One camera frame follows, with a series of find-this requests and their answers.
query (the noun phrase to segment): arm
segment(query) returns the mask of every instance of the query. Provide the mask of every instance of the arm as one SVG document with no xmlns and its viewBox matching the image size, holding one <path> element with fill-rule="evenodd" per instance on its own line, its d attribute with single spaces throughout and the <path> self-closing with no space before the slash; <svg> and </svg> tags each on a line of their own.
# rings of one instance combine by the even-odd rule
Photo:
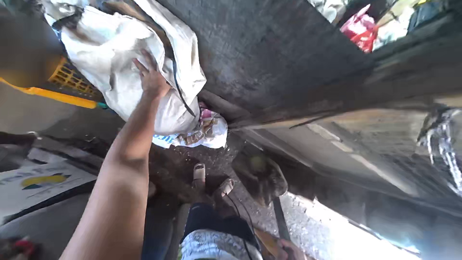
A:
<svg viewBox="0 0 462 260">
<path fill-rule="evenodd" d="M 143 51 L 140 70 L 143 94 L 112 143 L 84 214 L 61 260 L 140 259 L 148 193 L 148 154 L 160 99 L 170 86 Z"/>
</svg>

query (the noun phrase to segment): forearm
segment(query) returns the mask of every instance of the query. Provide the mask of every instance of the forearm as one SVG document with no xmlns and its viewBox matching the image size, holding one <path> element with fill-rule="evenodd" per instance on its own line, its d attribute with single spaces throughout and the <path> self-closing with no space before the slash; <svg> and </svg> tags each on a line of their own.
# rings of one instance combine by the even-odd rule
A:
<svg viewBox="0 0 462 260">
<path fill-rule="evenodd" d="M 147 163 L 159 102 L 160 97 L 143 92 L 137 107 L 112 143 L 105 163 Z"/>
</svg>

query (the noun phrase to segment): trash pile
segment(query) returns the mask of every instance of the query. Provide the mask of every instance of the trash pile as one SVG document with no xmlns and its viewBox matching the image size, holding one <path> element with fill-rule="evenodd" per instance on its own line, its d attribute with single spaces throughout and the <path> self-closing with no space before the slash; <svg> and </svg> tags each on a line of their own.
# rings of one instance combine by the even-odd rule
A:
<svg viewBox="0 0 462 260">
<path fill-rule="evenodd" d="M 307 0 L 362 51 L 406 36 L 448 10 L 445 0 Z"/>
<path fill-rule="evenodd" d="M 205 113 L 197 101 L 206 78 L 195 33 L 154 0 L 94 5 L 85 0 L 43 0 L 45 19 L 66 47 L 69 60 L 101 91 L 108 106 L 128 120 L 142 94 L 132 59 L 146 64 L 140 51 L 146 49 L 172 86 L 160 101 L 152 142 L 164 148 L 224 147 L 226 121 L 217 113 Z M 186 141 L 188 137 L 195 142 Z"/>
</svg>

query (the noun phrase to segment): yellow plastic crate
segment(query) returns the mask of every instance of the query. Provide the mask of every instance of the yellow plastic crate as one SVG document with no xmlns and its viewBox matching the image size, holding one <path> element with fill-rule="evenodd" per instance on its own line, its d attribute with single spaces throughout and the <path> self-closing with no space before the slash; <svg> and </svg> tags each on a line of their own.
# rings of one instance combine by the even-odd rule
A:
<svg viewBox="0 0 462 260">
<path fill-rule="evenodd" d="M 30 95 L 38 95 L 86 108 L 95 108 L 98 105 L 98 103 L 93 100 L 75 97 L 72 95 L 67 95 L 38 87 L 17 87 L 8 83 L 1 77 L 0 81 Z M 65 87 L 71 88 L 72 90 L 76 90 L 84 96 L 86 94 L 93 96 L 101 96 L 101 93 L 91 83 L 87 82 L 82 76 L 80 76 L 79 73 L 77 73 L 71 68 L 71 65 L 65 57 L 61 58 L 60 64 L 56 68 L 53 75 L 48 79 L 48 82 L 54 83 L 59 89 L 63 89 Z"/>
<path fill-rule="evenodd" d="M 69 87 L 80 93 L 101 95 L 96 87 L 72 69 L 71 64 L 69 64 L 65 57 L 61 58 L 60 64 L 53 75 L 48 79 L 48 82 L 55 83 L 60 87 Z"/>
</svg>

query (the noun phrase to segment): dark shorts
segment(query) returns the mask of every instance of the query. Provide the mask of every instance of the dark shorts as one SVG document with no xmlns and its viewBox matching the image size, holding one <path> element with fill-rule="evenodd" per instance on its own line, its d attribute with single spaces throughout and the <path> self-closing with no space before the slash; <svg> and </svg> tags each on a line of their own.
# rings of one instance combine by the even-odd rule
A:
<svg viewBox="0 0 462 260">
<path fill-rule="evenodd" d="M 206 203 L 194 203 L 189 209 L 188 220 L 184 228 L 184 238 L 198 229 L 211 229 L 240 237 L 259 248 L 258 243 L 247 221 L 238 216 L 221 218 L 212 206 Z"/>
</svg>

